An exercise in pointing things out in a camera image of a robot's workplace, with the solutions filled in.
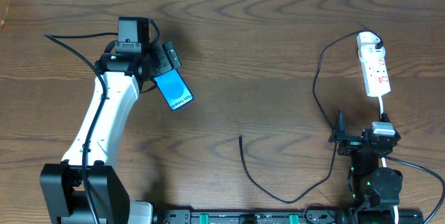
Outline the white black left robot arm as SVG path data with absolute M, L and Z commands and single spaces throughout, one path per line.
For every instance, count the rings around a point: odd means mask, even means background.
M 118 149 L 130 110 L 151 81 L 171 110 L 193 95 L 178 73 L 172 42 L 159 43 L 144 17 L 120 17 L 116 40 L 96 63 L 95 89 L 81 128 L 60 163 L 47 163 L 40 185 L 52 223 L 151 223 L 153 206 L 132 201 L 116 171 Z

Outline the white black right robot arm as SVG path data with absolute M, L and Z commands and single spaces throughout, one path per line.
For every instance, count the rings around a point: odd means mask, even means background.
M 385 155 L 400 139 L 386 113 L 361 135 L 353 136 L 346 132 L 343 112 L 338 112 L 329 142 L 338 145 L 337 154 L 351 158 L 348 186 L 353 205 L 342 213 L 344 223 L 399 223 L 403 176 L 387 166 Z

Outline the blue Galaxy smartphone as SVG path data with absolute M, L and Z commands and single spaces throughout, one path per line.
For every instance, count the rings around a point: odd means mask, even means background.
M 194 99 L 192 92 L 176 70 L 155 77 L 154 81 L 172 111 L 180 109 Z

